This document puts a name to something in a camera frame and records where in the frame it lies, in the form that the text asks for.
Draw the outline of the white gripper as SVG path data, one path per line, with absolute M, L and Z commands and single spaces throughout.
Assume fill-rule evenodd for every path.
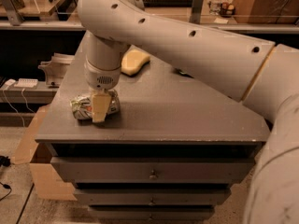
M 84 75 L 91 92 L 92 118 L 94 123 L 103 122 L 111 104 L 111 95 L 105 91 L 113 89 L 119 82 L 121 68 L 104 70 L 92 65 L 88 60 L 84 64 Z

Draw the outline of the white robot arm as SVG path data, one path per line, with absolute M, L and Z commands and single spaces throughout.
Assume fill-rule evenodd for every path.
M 112 89 L 134 45 L 273 124 L 251 179 L 243 224 L 299 224 L 299 51 L 259 38 L 151 15 L 140 0 L 78 0 L 85 74 Z

